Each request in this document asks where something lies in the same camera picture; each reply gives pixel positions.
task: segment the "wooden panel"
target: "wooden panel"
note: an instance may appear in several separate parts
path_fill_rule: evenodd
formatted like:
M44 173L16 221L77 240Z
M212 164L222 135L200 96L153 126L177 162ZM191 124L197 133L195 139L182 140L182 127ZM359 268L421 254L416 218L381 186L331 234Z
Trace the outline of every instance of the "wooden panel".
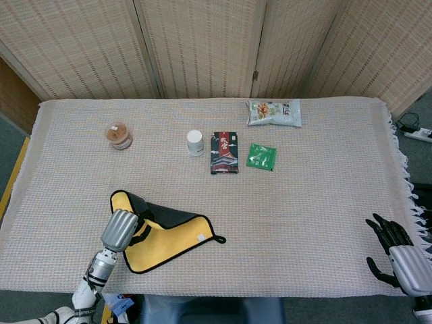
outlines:
M39 103L39 98L0 59L0 112L30 134Z
M250 96L265 1L135 2L167 98Z
M341 0L269 1L252 97L299 97L340 4Z
M306 94L378 97L397 117L431 86L432 1L351 0Z
M157 98L129 4L4 0L0 39L44 99Z

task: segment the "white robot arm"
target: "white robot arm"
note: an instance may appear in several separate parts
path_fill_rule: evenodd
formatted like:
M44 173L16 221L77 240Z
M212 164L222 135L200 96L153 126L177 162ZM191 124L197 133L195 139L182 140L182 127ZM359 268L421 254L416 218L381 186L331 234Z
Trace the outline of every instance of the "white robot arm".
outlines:
M387 221L373 214L378 223L366 219L378 236L378 240L389 257L394 275L380 272L374 260L368 257L367 264L373 275L381 281L400 288L414 297L415 317L423 324L432 324L432 267L421 248L414 246L405 229L395 221Z
M75 310L61 307L46 317L14 324L91 324L101 291L108 281L117 260L117 253L129 245L138 225L138 216L118 209L111 216L102 235L105 247L96 253L72 296Z

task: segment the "food package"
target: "food package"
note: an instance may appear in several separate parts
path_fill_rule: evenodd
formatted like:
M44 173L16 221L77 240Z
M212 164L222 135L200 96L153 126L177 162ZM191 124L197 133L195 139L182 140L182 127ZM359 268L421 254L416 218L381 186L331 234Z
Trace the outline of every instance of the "food package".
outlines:
M299 99L283 103L248 100L246 104L249 109L248 125L302 126Z
M273 171L275 161L276 148L262 146L255 143L250 145L249 156L246 161L248 167L257 167L258 169Z

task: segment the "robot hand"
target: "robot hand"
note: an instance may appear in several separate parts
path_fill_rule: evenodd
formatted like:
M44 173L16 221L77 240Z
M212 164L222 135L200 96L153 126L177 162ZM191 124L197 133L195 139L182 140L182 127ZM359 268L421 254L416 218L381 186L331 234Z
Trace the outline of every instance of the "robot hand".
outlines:
M387 221L378 214L373 214L373 218L378 223L370 219L366 219L366 223L377 234L389 257L394 275L382 273L370 257L366 259L369 269L378 280L415 297L415 317L421 323L432 323L432 268L429 261L421 248L414 246L401 225L395 221Z

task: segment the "jar lid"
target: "jar lid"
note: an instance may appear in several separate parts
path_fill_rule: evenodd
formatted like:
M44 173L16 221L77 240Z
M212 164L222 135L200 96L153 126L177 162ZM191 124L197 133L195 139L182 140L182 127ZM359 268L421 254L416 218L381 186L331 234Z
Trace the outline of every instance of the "jar lid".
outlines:
M123 142L128 135L129 130L121 121L115 121L105 129L105 137L111 144Z

